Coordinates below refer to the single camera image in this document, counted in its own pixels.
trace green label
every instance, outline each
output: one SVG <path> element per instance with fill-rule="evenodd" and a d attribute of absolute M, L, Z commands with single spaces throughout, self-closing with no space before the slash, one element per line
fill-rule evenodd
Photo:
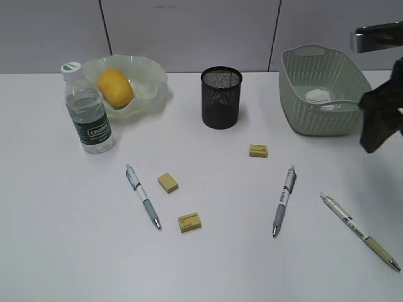
<path fill-rule="evenodd" d="M 97 121 L 86 124 L 74 122 L 74 126 L 80 141 L 86 145 L 102 143 L 111 136 L 111 127 L 106 113 Z"/>

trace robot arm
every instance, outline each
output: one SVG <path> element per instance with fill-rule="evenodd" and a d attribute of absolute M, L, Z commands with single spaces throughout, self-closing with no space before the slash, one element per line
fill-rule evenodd
<path fill-rule="evenodd" d="M 403 22 L 357 28 L 353 35 L 354 49 L 371 52 L 403 45 Z M 403 58 L 396 61 L 390 80 L 364 93 L 358 106 L 363 110 L 364 124 L 361 145 L 368 153 L 375 152 L 395 132 L 403 135 Z"/>

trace bottle cap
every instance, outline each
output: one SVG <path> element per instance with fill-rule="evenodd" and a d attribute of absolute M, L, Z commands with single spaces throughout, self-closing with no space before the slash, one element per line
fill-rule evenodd
<path fill-rule="evenodd" d="M 63 79 L 66 82 L 76 81 L 84 77 L 84 71 L 81 67 L 81 64 L 77 62 L 63 64 L 61 71 Z"/>

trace yellow eraser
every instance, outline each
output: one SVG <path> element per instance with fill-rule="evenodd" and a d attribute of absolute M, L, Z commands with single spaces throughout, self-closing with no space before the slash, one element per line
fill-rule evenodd
<path fill-rule="evenodd" d="M 169 173 L 158 177 L 159 184 L 165 189 L 167 193 L 175 191 L 178 188 L 178 183 L 173 179 Z"/>
<path fill-rule="evenodd" d="M 182 217 L 178 217 L 178 222 L 179 227 L 181 229 L 181 233 L 202 227 L 202 222 L 200 221 L 198 213 L 192 213 L 184 215 Z"/>
<path fill-rule="evenodd" d="M 249 156 L 267 157 L 267 146 L 251 145 L 249 149 Z"/>

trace pen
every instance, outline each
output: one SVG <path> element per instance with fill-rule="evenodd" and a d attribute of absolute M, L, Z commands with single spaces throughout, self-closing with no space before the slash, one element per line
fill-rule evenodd
<path fill-rule="evenodd" d="M 294 166 L 289 168 L 287 177 L 285 178 L 285 184 L 283 192 L 281 193 L 280 203 L 277 206 L 275 220 L 273 221 L 273 237 L 276 237 L 281 229 L 281 224 L 283 223 L 285 209 L 287 207 L 288 199 L 294 187 L 297 175 L 295 173 Z"/>
<path fill-rule="evenodd" d="M 362 229 L 353 222 L 352 217 L 333 198 L 321 193 L 323 202 L 336 214 L 345 224 L 361 238 L 388 266 L 400 272 L 400 267 L 391 255 L 371 236 L 368 236 Z"/>
<path fill-rule="evenodd" d="M 141 185 L 139 178 L 137 177 L 133 168 L 129 164 L 126 165 L 126 177 L 129 183 L 132 185 L 133 190 L 137 192 L 141 201 L 143 202 L 144 208 L 147 211 L 147 214 L 150 216 L 151 221 L 153 222 L 153 224 L 155 224 L 157 229 L 160 230 L 161 224 L 159 223 L 157 213 L 154 211 L 151 201 L 147 196 L 147 193 L 144 191 L 144 188 Z"/>

